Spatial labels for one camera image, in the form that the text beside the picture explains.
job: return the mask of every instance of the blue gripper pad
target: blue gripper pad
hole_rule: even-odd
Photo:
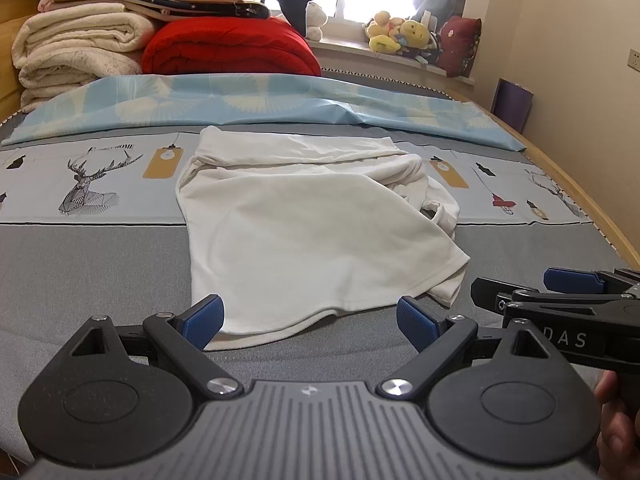
[[[414,298],[403,296],[396,307],[396,321],[400,332],[418,352],[436,341],[442,335],[442,321],[428,316],[418,308]]]
[[[222,298],[210,294],[189,310],[176,316],[175,329],[200,350],[215,336],[225,321],[225,306]]]
[[[543,279],[548,290],[564,294],[603,294],[605,282],[595,272],[549,267]]]

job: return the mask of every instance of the ribbed gray panel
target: ribbed gray panel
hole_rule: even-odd
[[[571,462],[501,470],[458,455],[430,433],[418,408],[375,397],[364,383],[259,381],[241,399],[210,402],[172,448],[113,470],[38,462],[28,480],[572,480]]]

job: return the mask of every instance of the electrical outlet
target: electrical outlet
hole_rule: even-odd
[[[640,52],[638,52],[637,50],[631,49],[631,52],[629,53],[628,65],[631,68],[635,68],[636,70],[638,70],[638,72],[640,72]]]

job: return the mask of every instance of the red blanket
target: red blanket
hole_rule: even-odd
[[[306,41],[276,18],[187,18],[169,23],[146,46],[142,71],[321,75]]]

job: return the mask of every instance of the wooden bed frame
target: wooden bed frame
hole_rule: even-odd
[[[17,70],[15,70],[12,64],[9,53],[15,35],[22,24],[28,17],[38,11],[37,5],[39,1],[40,0],[0,0],[0,52],[6,53],[0,57],[0,121],[20,109],[20,93],[22,92],[22,88],[18,82]],[[470,100],[456,92],[449,91],[448,93],[452,98],[462,102]],[[560,166],[545,155],[542,150],[534,146],[529,140],[525,139],[500,119],[486,110],[484,111],[513,137],[516,137],[526,146],[524,155],[555,180],[558,186],[568,193],[574,202],[590,216],[600,232],[602,232],[605,238],[616,248],[620,256],[631,267],[640,269],[640,254],[593,198],[591,198],[574,179],[566,174]]]

